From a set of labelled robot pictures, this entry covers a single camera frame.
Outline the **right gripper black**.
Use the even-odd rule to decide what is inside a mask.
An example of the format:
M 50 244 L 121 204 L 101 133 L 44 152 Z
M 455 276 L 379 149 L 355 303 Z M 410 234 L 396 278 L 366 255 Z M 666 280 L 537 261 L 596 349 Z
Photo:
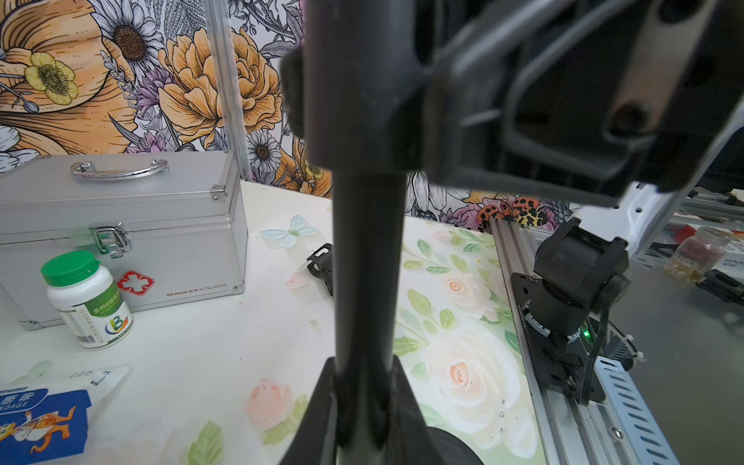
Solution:
M 309 1 L 280 75 L 335 177 L 608 207 L 696 176 L 743 95 L 743 5 Z

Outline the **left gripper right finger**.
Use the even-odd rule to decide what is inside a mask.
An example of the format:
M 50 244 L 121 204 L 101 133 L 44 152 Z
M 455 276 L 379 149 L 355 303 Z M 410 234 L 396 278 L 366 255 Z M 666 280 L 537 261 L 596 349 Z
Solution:
M 391 373 L 391 464 L 445 464 L 397 356 Z

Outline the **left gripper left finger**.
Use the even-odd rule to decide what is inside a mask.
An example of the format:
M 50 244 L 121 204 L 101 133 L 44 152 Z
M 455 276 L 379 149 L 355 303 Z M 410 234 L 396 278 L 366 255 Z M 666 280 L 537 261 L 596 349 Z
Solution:
M 323 367 L 294 439 L 280 465 L 333 465 L 337 453 L 335 360 Z

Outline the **black round stand base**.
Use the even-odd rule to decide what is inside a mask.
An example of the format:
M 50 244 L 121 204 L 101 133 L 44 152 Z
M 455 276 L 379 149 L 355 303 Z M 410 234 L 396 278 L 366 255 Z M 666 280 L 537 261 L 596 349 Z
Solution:
M 445 465 L 483 465 L 482 459 L 463 441 L 446 430 L 430 426 L 429 436 Z

